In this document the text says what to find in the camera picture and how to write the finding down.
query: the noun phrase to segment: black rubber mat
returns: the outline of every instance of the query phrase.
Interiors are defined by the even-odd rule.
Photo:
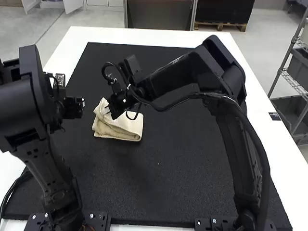
[[[65,121],[66,133],[53,134],[59,153],[77,176],[85,209],[109,213],[114,223],[193,227],[195,218],[236,216],[231,171],[215,118],[200,101],[165,113],[143,107],[141,142],[95,138],[94,108],[111,94],[101,75],[106,61],[135,54],[145,73],[190,49],[89,43],[67,85],[67,95],[82,96],[82,119]],[[197,90],[189,86],[157,101],[166,104]],[[5,217],[27,219],[40,212],[39,185],[31,180],[11,197]],[[271,185],[268,218],[292,230]]]

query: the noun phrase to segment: folded towel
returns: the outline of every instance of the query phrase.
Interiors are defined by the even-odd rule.
[[[130,120],[125,113],[113,120],[108,113],[108,101],[102,98],[100,104],[94,109],[96,117],[92,130],[95,137],[114,138],[125,141],[140,141],[143,130],[143,114],[139,113],[135,120]],[[128,111],[128,116],[133,118],[135,112]]]

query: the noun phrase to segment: wire shelf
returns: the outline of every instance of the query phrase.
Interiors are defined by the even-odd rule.
[[[304,43],[302,40],[300,40],[300,37],[298,37],[297,41],[296,41],[297,45],[304,49],[306,52],[308,52],[308,45],[306,43]]]
[[[308,91],[306,91],[296,80],[290,76],[290,74],[287,72],[287,68],[282,71],[281,76],[287,80],[291,87],[294,88],[298,94],[304,98],[304,100],[308,102]]]

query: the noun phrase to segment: white table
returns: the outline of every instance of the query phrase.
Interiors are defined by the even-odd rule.
[[[248,118],[267,152],[271,176],[294,231],[307,230],[308,165],[281,121],[272,121],[275,112],[256,76],[230,33],[164,31],[98,27],[70,27],[44,67],[51,73],[65,73],[69,79],[88,42],[194,48],[210,35],[217,35],[246,73]],[[0,154],[0,198],[21,174],[25,165],[9,153]],[[2,221],[0,231],[22,231],[26,221]],[[111,230],[151,229],[192,230],[182,228],[112,225]]]

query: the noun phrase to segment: wooden pallet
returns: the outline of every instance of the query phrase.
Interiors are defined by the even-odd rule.
[[[236,26],[237,28],[239,28],[239,30],[241,32],[245,32],[246,31],[246,27],[247,27],[247,23],[245,23],[245,24],[238,24],[238,23],[207,23],[207,22],[197,22],[196,21],[194,23],[194,29],[198,30],[199,29],[199,25],[216,25],[218,31],[222,31],[223,26]]]

